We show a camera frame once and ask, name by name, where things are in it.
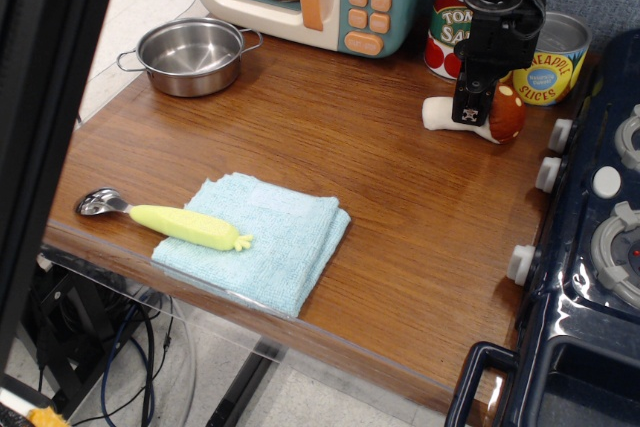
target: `pot handle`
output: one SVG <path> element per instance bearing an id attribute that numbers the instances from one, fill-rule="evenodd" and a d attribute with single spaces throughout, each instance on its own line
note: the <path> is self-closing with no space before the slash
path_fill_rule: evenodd
<path id="1" fill-rule="evenodd" d="M 122 57 L 124 57 L 125 55 L 133 54 L 135 51 L 136 49 L 133 49 L 127 52 L 122 52 L 120 55 L 118 55 L 118 58 L 116 59 L 116 64 L 118 64 L 118 67 L 120 67 L 121 70 L 124 70 L 125 72 L 142 72 L 143 70 L 147 70 L 144 67 L 141 69 L 127 69 L 123 67 L 122 64 L 120 63 L 120 59 L 122 59 Z"/>
<path id="2" fill-rule="evenodd" d="M 263 43 L 264 43 L 264 39 L 262 38 L 262 34 L 260 32 L 258 32 L 257 30 L 253 30 L 253 29 L 240 29 L 240 32 L 244 33 L 244 32 L 253 32 L 254 34 L 256 34 L 258 36 L 258 43 L 256 45 L 252 45 L 251 47 L 244 49 L 241 53 L 244 54 L 245 52 L 249 52 L 250 50 L 253 49 L 257 49 L 258 47 L 260 47 Z"/>

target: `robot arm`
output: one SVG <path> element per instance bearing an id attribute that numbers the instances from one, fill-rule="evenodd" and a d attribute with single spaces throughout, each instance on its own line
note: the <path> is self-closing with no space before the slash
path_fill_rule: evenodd
<path id="1" fill-rule="evenodd" d="M 456 45 L 462 68 L 452 119 L 481 126 L 498 80 L 531 65 L 545 18 L 545 0 L 465 0 L 473 11 L 469 38 Z"/>

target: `tomato sauce can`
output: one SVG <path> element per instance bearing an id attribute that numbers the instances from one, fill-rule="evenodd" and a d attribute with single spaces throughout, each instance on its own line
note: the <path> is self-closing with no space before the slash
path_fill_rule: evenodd
<path id="1" fill-rule="evenodd" d="M 578 81 L 591 29 L 577 17 L 547 12 L 531 67 L 514 70 L 514 89 L 531 105 L 554 105 L 564 99 Z"/>
<path id="2" fill-rule="evenodd" d="M 464 0 L 434 0 L 429 38 L 424 52 L 427 66 L 445 79 L 457 79 L 461 62 L 455 45 L 469 37 L 473 12 Z"/>

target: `toy mushroom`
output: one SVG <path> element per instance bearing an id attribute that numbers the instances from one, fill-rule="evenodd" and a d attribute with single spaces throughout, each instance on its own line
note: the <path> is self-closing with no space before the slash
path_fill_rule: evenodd
<path id="1" fill-rule="evenodd" d="M 422 121 L 429 130 L 465 130 L 496 144 L 514 140 L 522 127 L 526 115 L 525 105 L 518 94 L 508 85 L 498 83 L 491 112 L 482 126 L 460 124 L 451 119 L 452 97 L 431 97 L 422 104 Z"/>

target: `wooden table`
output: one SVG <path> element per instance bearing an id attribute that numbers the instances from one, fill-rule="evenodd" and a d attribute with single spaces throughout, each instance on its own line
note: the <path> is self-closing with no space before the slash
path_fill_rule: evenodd
<path id="1" fill-rule="evenodd" d="M 76 131 L 45 241 L 446 411 L 472 344 L 514 347 L 522 289 L 507 264 L 536 240 L 548 203 L 538 167 L 577 102 L 528 107 L 508 145 L 428 131 L 423 100 L 453 84 L 425 66 L 424 39 L 372 60 L 266 37 L 233 85 L 196 99 L 140 76 Z M 74 214 L 105 185 L 134 204 L 182 206 L 231 172 L 337 196 L 352 217 L 298 319 L 170 279 L 149 261 L 162 236 L 126 217 Z"/>

